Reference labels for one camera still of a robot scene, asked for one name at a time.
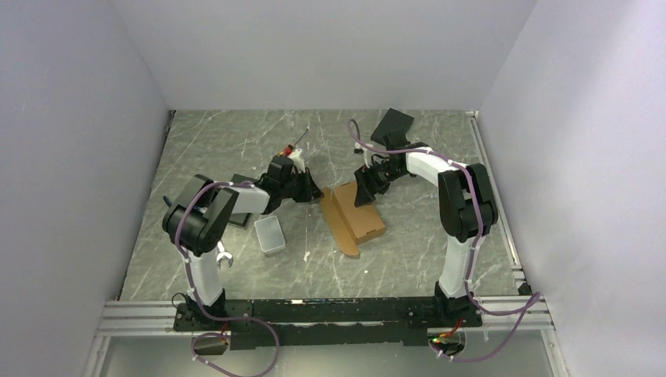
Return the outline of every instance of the marble table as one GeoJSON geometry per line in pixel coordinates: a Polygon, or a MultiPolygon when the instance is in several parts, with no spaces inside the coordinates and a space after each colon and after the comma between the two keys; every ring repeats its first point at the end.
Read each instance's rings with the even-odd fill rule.
{"type": "MultiPolygon", "coordinates": [[[[234,173],[258,178],[272,156],[307,126],[310,130],[300,145],[319,187],[352,181],[353,171],[363,162],[353,154],[346,120],[355,118],[369,141],[385,112],[176,112],[120,298],[166,300],[187,288],[181,258],[161,228],[167,209],[162,196],[177,197],[194,174],[219,181],[234,173]]],[[[404,112],[415,118],[410,141],[426,142],[463,163],[480,161],[464,112],[404,112]]],[[[340,252],[316,203],[285,200],[273,212],[287,247],[270,257],[262,253],[253,228],[262,215],[253,215],[245,229],[228,226],[223,241],[234,255],[234,264],[219,271],[227,298],[432,295],[444,265],[447,239],[435,187],[421,178],[404,177],[378,196],[375,205],[386,223],[386,234],[361,244],[359,258],[340,252]]],[[[473,286],[478,295],[517,294],[499,226],[481,248],[473,286]]]]}

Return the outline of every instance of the gray wall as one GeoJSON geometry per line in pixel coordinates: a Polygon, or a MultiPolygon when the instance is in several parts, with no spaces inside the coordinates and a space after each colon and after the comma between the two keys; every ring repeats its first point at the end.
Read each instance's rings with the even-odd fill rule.
{"type": "Polygon", "coordinates": [[[664,375],[666,3],[539,2],[481,107],[572,375],[664,375]]]}
{"type": "Polygon", "coordinates": [[[112,5],[0,1],[0,375],[80,375],[167,107],[112,5]]]}
{"type": "Polygon", "coordinates": [[[176,109],[478,109],[536,0],[113,0],[176,109]]]}

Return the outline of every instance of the plastic bin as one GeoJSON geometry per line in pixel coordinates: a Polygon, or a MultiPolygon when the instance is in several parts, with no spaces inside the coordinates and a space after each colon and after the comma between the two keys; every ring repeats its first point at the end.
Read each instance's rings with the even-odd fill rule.
{"type": "Polygon", "coordinates": [[[277,216],[268,216],[255,221],[254,228],[257,230],[259,246],[262,247],[264,255],[276,253],[287,245],[277,216]]]}

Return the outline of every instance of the brown box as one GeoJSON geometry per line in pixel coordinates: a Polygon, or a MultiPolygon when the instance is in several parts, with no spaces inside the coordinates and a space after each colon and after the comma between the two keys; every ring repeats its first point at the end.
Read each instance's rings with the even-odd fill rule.
{"type": "Polygon", "coordinates": [[[359,208],[353,205],[356,182],[334,187],[332,192],[324,188],[320,201],[321,211],[333,232],[335,242],[345,255],[358,256],[357,245],[379,237],[386,231],[384,221],[374,204],[359,208]]]}

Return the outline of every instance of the wrench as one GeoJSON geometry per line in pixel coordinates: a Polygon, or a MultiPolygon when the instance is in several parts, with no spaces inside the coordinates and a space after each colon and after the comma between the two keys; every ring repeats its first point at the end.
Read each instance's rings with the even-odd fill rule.
{"type": "Polygon", "coordinates": [[[233,264],[233,255],[225,250],[225,245],[222,244],[222,241],[218,241],[218,255],[216,256],[216,259],[218,260],[219,269],[222,267],[222,261],[225,259],[229,261],[229,267],[233,264]]]}

